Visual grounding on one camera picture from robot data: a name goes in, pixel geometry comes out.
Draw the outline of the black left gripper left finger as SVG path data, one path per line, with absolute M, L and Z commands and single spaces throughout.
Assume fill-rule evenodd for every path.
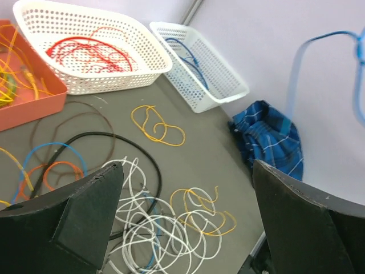
M 101 269 L 124 171 L 111 163 L 78 181 L 1 211 L 1 273 Z

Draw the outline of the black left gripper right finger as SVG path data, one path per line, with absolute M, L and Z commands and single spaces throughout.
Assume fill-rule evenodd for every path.
M 276 273 L 364 273 L 364 206 L 256 160 L 253 184 Z

